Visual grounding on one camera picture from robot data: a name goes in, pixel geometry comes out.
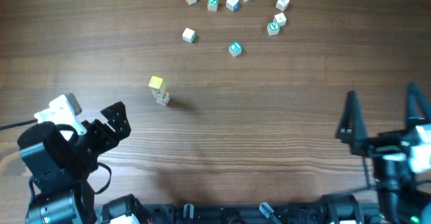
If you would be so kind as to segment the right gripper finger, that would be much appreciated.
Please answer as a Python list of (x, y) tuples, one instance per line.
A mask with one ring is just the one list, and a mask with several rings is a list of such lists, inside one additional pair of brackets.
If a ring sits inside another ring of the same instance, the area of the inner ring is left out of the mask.
[(405, 97), (405, 128), (430, 124), (430, 103), (416, 83), (409, 83)]
[(355, 91), (349, 91), (346, 95), (344, 111), (335, 138), (348, 144), (351, 150), (365, 150), (367, 148), (368, 135)]

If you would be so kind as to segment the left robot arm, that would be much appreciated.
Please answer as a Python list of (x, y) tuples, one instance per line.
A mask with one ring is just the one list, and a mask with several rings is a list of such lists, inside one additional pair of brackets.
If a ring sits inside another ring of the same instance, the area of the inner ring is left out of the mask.
[(107, 119), (78, 122), (69, 102), (40, 115), (18, 139), (20, 156), (32, 173), (26, 223), (95, 223), (96, 191), (88, 176), (101, 166), (98, 156), (131, 133), (125, 105), (101, 110)]

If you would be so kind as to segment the blue C block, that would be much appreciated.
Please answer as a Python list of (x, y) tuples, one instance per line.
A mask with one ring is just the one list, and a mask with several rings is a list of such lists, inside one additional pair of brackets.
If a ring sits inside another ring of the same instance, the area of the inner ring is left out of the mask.
[(229, 46), (229, 53), (233, 56), (233, 57), (237, 57), (238, 55), (240, 55), (242, 52), (242, 46), (236, 41), (233, 42), (230, 46)]

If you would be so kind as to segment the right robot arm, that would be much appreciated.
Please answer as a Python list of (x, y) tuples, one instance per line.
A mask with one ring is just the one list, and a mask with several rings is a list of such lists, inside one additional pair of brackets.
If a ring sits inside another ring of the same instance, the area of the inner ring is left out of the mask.
[(346, 95), (336, 139), (352, 155), (370, 158), (374, 190), (383, 219), (390, 223), (429, 223), (430, 194), (418, 190), (418, 174), (430, 170), (430, 103), (415, 83), (407, 86), (405, 127), (369, 137), (354, 91)]

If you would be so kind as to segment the green V block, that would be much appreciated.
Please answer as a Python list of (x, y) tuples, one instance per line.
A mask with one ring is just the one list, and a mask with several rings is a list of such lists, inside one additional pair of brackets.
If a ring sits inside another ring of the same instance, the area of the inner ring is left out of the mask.
[(267, 32), (270, 36), (279, 34), (279, 31), (280, 31), (280, 26), (276, 21), (269, 22), (267, 24)]

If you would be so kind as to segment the white soccer ball block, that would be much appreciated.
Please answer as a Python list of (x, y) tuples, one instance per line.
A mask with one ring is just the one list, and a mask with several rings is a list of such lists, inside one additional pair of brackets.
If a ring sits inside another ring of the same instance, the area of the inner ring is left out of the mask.
[(166, 101), (167, 98), (169, 98), (169, 91), (153, 91), (153, 96), (157, 100)]

